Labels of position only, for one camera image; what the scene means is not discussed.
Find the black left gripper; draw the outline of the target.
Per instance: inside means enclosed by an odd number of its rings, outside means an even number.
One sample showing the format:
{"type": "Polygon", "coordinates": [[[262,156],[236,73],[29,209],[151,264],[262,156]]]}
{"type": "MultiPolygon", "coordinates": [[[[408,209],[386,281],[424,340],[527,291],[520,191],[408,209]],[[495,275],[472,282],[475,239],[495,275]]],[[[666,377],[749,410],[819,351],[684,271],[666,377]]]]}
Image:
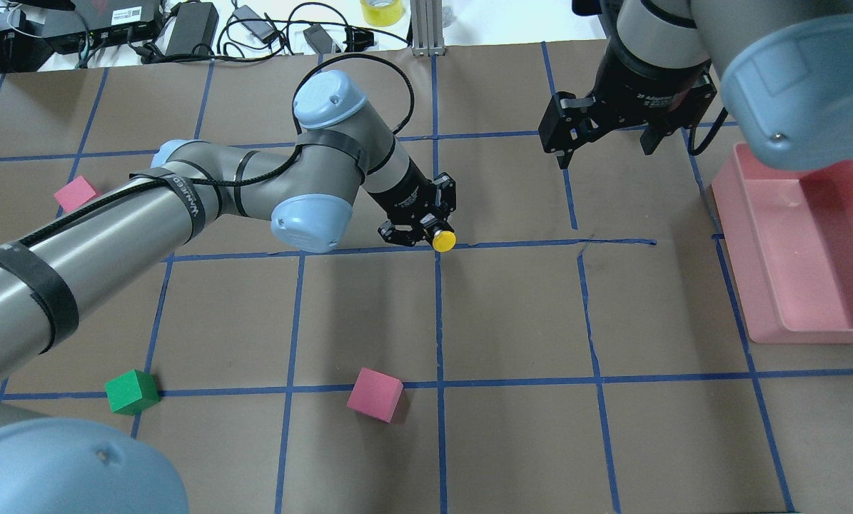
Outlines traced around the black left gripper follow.
{"type": "Polygon", "coordinates": [[[387,221],[378,226],[384,243],[414,247],[426,241],[437,228],[449,228],[449,217],[456,210],[458,185],[448,173],[429,180],[416,163],[410,161],[399,181],[383,192],[368,192],[387,221]]]}

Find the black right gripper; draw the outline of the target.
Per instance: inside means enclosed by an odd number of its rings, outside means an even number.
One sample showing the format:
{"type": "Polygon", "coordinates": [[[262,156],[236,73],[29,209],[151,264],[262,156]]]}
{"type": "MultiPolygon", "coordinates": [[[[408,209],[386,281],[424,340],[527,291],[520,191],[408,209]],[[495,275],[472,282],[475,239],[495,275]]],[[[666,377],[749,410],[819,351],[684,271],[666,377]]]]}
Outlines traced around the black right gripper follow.
{"type": "Polygon", "coordinates": [[[605,54],[595,85],[584,96],[551,95],[538,126],[545,153],[567,169],[576,150],[619,129],[641,126],[640,146],[651,156],[680,129],[692,130],[717,96],[711,61],[686,69],[654,67],[628,55],[605,54]]]}

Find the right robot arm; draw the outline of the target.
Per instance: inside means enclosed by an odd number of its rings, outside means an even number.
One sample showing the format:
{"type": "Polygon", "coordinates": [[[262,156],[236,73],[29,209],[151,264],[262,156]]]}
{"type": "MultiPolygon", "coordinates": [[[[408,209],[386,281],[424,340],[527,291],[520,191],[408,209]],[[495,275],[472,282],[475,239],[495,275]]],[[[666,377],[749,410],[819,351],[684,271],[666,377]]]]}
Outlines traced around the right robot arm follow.
{"type": "Polygon", "coordinates": [[[716,97],[766,166],[808,171],[853,159],[853,1],[575,1],[607,35],[585,96],[555,92],[538,126],[544,152],[573,153],[644,126],[651,155],[693,130],[716,97]]]}

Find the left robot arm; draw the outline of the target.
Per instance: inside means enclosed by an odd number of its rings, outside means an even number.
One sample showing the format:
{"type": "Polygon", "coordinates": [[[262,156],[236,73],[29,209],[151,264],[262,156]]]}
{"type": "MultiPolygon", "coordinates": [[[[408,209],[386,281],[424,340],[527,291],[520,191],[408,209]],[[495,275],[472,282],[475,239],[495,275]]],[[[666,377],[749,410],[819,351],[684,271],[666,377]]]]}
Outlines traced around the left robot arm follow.
{"type": "MultiPolygon", "coordinates": [[[[385,243],[455,246],[455,182],[427,178],[347,74],[309,72],[292,110],[289,156],[171,140],[125,185],[1,244],[0,384],[223,215],[267,221],[283,243],[328,253],[364,190],[387,216],[385,243]]],[[[0,403],[0,513],[188,511],[181,477],[154,447],[103,423],[0,403]]]]}

